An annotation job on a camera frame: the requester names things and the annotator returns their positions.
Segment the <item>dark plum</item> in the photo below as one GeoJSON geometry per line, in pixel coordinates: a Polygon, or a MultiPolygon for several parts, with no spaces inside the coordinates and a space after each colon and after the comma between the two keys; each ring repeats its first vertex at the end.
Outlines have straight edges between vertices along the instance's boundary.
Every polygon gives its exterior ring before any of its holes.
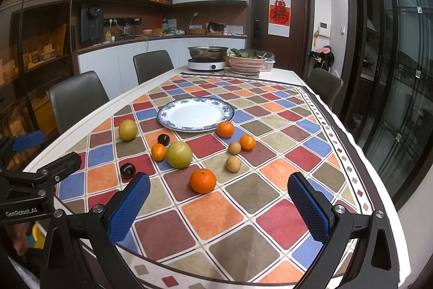
{"type": "Polygon", "coordinates": [[[136,167],[132,163],[124,163],[120,166],[122,179],[129,180],[136,174],[136,167]]]}
{"type": "Polygon", "coordinates": [[[167,134],[160,134],[157,137],[157,142],[159,144],[162,144],[164,147],[168,147],[170,144],[170,136],[167,134]]]}

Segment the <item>yellow round fruit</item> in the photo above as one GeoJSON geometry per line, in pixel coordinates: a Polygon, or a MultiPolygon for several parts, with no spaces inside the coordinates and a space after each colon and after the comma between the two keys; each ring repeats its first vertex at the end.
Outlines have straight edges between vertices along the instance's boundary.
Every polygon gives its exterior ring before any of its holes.
{"type": "Polygon", "coordinates": [[[121,121],[118,127],[118,134],[123,141],[131,141],[137,134],[136,122],[132,119],[121,121]]]}

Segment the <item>small orange mandarin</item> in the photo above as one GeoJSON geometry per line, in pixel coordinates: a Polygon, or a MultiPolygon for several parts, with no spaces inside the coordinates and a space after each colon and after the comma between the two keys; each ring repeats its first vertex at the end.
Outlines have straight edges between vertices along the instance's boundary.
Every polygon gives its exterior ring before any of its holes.
{"type": "Polygon", "coordinates": [[[253,150],[256,146],[256,140],[254,137],[248,134],[241,136],[239,143],[241,144],[241,148],[246,151],[253,150]]]}
{"type": "Polygon", "coordinates": [[[155,161],[163,161],[166,155],[166,147],[163,144],[157,143],[151,148],[151,156],[155,161]]]}

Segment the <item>large yellow-green fruit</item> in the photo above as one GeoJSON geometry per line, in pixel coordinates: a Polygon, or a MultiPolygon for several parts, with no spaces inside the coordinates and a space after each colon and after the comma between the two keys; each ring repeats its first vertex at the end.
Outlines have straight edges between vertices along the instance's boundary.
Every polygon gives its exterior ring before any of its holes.
{"type": "Polygon", "coordinates": [[[185,142],[173,142],[167,148],[165,159],[172,168],[183,169],[192,162],[192,150],[185,142]]]}

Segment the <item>large orange mandarin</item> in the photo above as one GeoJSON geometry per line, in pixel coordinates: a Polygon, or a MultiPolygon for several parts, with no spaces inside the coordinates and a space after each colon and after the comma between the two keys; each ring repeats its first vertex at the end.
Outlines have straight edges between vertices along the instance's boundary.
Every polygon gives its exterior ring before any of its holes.
{"type": "Polygon", "coordinates": [[[191,174],[189,184],[198,194],[208,194],[215,188],[217,178],[211,170],[200,169],[191,174]]]}

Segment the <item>small brown longan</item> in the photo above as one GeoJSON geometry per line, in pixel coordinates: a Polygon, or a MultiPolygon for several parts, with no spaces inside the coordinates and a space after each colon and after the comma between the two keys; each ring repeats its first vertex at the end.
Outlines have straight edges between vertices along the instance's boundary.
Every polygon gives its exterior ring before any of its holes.
{"type": "Polygon", "coordinates": [[[239,154],[241,152],[241,150],[242,150],[241,144],[237,141],[231,142],[228,146],[229,153],[231,153],[233,155],[239,154]]]}
{"type": "Polygon", "coordinates": [[[240,171],[242,166],[241,160],[236,156],[232,155],[226,160],[225,168],[228,172],[237,173],[240,171]]]}

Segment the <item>dark chair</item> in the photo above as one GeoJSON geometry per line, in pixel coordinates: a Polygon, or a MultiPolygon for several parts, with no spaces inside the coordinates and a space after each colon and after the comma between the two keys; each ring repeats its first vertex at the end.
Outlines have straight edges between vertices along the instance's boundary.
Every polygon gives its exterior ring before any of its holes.
{"type": "Polygon", "coordinates": [[[60,135],[109,102],[109,97],[93,70],[70,77],[48,91],[60,135]]]}
{"type": "Polygon", "coordinates": [[[133,63],[139,84],[174,69],[172,60],[165,50],[137,54],[133,57],[133,63]]]}
{"type": "Polygon", "coordinates": [[[343,86],[343,80],[331,73],[314,68],[306,79],[306,84],[330,108],[343,86]]]}

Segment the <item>dark chair far left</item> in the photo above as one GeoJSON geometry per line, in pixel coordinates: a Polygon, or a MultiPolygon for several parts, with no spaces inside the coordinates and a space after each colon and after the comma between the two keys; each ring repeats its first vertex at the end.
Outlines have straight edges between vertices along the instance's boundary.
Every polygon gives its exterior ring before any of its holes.
{"type": "Polygon", "coordinates": [[[174,69],[172,60],[165,50],[137,54],[133,57],[133,63],[139,84],[174,69]]]}

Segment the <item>colorful checkered tablecloth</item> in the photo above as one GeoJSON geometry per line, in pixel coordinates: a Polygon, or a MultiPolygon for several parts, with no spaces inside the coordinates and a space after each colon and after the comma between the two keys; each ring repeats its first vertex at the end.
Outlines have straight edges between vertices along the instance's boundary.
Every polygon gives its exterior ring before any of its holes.
{"type": "Polygon", "coordinates": [[[336,132],[307,91],[231,77],[178,74],[161,84],[137,87],[114,114],[104,114],[72,146],[80,169],[57,187],[58,200],[83,213],[126,187],[120,166],[132,163],[150,178],[150,195],[119,249],[149,288],[268,288],[294,286],[321,245],[307,231],[288,195],[289,177],[300,172],[315,190],[348,211],[370,214],[373,204],[336,132]],[[215,98],[235,109],[234,134],[176,132],[157,120],[159,110],[183,98],[215,98]],[[123,141],[121,121],[136,122],[123,141]],[[155,161],[160,134],[185,142],[192,162],[183,169],[155,161]],[[225,168],[228,146],[248,134],[239,172],[225,168]],[[191,174],[211,170],[208,194],[190,187],[191,174]]]}

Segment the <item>white induction cooker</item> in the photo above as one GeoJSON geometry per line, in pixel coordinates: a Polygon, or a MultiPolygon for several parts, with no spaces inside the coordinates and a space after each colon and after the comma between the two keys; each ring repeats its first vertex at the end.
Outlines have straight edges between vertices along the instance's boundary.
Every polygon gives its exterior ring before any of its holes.
{"type": "Polygon", "coordinates": [[[216,59],[189,59],[188,68],[200,72],[218,72],[225,69],[225,61],[216,59]]]}

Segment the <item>dark chair right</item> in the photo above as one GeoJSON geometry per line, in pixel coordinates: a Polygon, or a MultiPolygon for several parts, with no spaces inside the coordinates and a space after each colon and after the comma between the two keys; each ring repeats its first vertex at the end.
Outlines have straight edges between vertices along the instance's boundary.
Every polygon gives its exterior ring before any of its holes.
{"type": "Polygon", "coordinates": [[[306,79],[306,84],[330,108],[343,86],[343,80],[331,73],[314,68],[306,79]]]}

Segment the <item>steel pot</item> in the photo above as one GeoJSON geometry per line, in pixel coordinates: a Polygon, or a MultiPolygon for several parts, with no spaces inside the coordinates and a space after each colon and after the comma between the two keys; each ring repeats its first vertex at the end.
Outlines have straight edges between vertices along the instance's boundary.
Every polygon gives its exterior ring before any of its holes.
{"type": "Polygon", "coordinates": [[[194,46],[188,47],[189,54],[193,59],[219,60],[222,61],[227,56],[228,48],[221,46],[194,46]]]}

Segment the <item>red fu door poster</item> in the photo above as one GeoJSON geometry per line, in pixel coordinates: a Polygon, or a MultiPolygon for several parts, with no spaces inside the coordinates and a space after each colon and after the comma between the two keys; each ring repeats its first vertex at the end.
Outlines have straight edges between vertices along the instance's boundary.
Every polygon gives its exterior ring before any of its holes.
{"type": "Polygon", "coordinates": [[[291,0],[269,0],[267,34],[271,36],[290,36],[291,0]]]}

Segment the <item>dark wooden door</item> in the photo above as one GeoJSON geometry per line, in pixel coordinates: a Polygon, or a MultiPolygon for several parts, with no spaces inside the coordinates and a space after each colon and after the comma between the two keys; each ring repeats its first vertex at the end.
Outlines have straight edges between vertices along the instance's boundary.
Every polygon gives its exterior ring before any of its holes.
{"type": "Polygon", "coordinates": [[[249,0],[247,48],[274,54],[275,67],[303,77],[310,64],[315,0],[249,0]]]}

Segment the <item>black wall-mounted appliance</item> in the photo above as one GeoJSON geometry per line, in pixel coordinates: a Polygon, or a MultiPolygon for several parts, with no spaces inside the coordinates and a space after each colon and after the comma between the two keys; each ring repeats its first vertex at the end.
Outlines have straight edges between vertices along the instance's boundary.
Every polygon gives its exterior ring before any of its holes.
{"type": "Polygon", "coordinates": [[[103,7],[101,5],[81,4],[80,32],[82,43],[103,38],[103,7]]]}

